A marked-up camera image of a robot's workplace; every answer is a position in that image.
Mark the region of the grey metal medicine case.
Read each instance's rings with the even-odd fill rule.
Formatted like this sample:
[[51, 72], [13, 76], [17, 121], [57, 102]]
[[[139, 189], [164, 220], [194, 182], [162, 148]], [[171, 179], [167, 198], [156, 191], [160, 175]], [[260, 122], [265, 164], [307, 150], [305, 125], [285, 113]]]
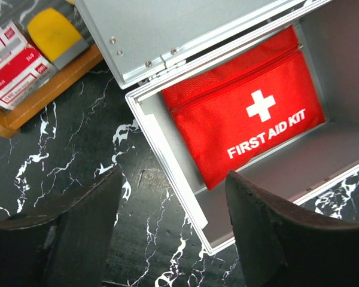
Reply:
[[359, 1], [77, 1], [207, 253], [226, 176], [303, 204], [359, 171]]

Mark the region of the red first aid kit pouch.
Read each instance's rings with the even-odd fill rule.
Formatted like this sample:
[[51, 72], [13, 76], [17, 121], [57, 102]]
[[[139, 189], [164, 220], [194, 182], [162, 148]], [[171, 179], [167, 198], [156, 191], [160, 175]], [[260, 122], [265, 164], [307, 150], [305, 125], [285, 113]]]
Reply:
[[208, 189], [325, 122], [293, 27], [162, 96]]

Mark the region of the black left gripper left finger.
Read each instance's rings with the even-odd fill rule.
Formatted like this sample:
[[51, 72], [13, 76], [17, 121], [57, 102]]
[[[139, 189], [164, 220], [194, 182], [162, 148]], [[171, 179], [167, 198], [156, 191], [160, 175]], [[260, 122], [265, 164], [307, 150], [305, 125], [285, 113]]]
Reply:
[[115, 167], [0, 220], [0, 286], [101, 286], [122, 186]]

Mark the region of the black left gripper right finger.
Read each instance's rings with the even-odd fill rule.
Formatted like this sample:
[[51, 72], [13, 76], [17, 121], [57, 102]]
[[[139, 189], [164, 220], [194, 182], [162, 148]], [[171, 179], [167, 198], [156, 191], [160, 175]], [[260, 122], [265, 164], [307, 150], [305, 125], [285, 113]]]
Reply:
[[359, 223], [307, 210], [236, 172], [226, 199], [247, 286], [359, 286]]

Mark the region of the yellow grey scraper tool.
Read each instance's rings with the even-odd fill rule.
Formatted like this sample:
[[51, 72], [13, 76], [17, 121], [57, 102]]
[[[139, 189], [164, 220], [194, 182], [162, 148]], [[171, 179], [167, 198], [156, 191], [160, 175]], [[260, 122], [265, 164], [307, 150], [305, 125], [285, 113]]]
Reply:
[[34, 44], [58, 70], [89, 48], [75, 26], [54, 8], [44, 9], [33, 17], [27, 31]]

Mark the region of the orange wooden rack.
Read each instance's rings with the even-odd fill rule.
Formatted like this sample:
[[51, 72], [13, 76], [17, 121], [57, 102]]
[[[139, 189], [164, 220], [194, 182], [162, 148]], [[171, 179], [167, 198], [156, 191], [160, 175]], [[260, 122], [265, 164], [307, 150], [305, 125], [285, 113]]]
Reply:
[[20, 131], [20, 128], [27, 121], [75, 84], [102, 60], [103, 56], [98, 46], [93, 44], [12, 111], [5, 113], [0, 110], [0, 136], [11, 138]]

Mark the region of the red white medicine box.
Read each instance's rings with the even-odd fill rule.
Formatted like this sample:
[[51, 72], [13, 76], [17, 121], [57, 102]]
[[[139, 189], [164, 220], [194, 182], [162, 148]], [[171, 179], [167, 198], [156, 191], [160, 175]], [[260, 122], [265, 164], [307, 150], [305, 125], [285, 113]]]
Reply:
[[0, 31], [0, 107], [13, 110], [57, 72], [13, 22]]

